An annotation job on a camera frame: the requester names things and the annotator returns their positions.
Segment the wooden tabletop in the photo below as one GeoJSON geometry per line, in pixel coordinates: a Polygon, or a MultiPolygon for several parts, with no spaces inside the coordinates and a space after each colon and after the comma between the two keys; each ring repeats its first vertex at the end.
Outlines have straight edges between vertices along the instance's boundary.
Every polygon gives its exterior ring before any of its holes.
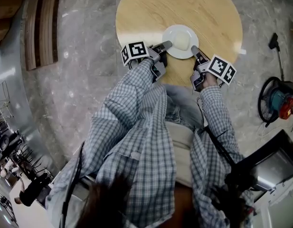
{"type": "MultiPolygon", "coordinates": [[[[171,25],[190,27],[199,38],[199,48],[234,63],[241,49],[242,25],[232,0],[121,0],[116,14],[116,31],[123,47],[144,40],[147,45],[162,42],[171,25]]],[[[162,83],[191,86],[195,59],[168,55],[167,73],[162,83]]]]}

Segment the gray floor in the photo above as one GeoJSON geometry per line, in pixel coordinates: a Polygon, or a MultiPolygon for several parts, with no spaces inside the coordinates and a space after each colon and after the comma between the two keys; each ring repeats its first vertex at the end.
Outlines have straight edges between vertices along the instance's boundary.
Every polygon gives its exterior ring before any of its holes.
{"type": "MultiPolygon", "coordinates": [[[[59,62],[24,74],[32,112],[45,112],[37,120],[42,137],[54,136],[53,141],[67,158],[87,136],[92,113],[126,72],[115,34],[119,1],[60,0],[59,62]]],[[[267,46],[273,32],[279,35],[285,77],[293,80],[293,34],[289,31],[293,5],[284,0],[232,1],[242,20],[242,49],[246,54],[238,56],[236,78],[230,87],[224,86],[223,92],[240,149],[248,155],[282,127],[290,133],[288,128],[293,124],[292,116],[263,131],[256,108],[264,81],[280,76],[277,54],[267,46]]]]}

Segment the person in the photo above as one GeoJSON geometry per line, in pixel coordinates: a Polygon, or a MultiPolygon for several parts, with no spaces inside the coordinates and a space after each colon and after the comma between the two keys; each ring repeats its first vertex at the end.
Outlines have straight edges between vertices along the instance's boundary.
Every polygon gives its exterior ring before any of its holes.
{"type": "MultiPolygon", "coordinates": [[[[224,180],[231,167],[204,130],[196,98],[184,87],[152,85],[151,65],[144,59],[130,70],[93,115],[80,178],[95,182],[89,191],[76,184],[66,227],[249,227],[252,195],[229,192],[224,180]]],[[[210,73],[200,98],[211,132],[239,162],[243,156],[210,73]]],[[[56,228],[76,160],[63,168],[47,197],[56,228]]]]}
{"type": "Polygon", "coordinates": [[[0,176],[4,178],[8,178],[11,175],[10,170],[13,168],[13,161],[9,159],[7,163],[3,166],[2,171],[0,172],[0,176]]]}
{"type": "Polygon", "coordinates": [[[24,204],[30,207],[34,200],[40,195],[44,187],[50,183],[50,177],[47,173],[43,173],[41,176],[35,178],[25,189],[25,185],[22,179],[20,179],[22,186],[19,193],[19,197],[14,198],[16,204],[24,204]]]}

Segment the blue jeans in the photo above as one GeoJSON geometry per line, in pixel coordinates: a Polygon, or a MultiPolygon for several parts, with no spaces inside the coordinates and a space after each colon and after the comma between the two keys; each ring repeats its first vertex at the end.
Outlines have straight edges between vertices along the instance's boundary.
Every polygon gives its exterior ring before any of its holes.
{"type": "Polygon", "coordinates": [[[188,127],[191,131],[204,127],[196,96],[187,88],[164,85],[167,94],[165,120],[188,127]]]}

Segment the white saucer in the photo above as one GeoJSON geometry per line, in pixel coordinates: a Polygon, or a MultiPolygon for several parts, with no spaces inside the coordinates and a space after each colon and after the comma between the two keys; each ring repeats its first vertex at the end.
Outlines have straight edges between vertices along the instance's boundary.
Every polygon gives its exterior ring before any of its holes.
{"type": "Polygon", "coordinates": [[[179,50],[175,47],[171,47],[170,49],[167,50],[168,54],[175,58],[179,59],[187,59],[193,56],[193,53],[191,51],[192,46],[197,46],[199,47],[199,39],[196,35],[196,33],[190,29],[189,27],[185,25],[172,25],[168,27],[163,35],[162,35],[162,41],[167,41],[170,40],[172,43],[174,43],[175,36],[179,31],[183,31],[189,34],[190,36],[190,43],[189,43],[189,48],[186,51],[179,50]]]}

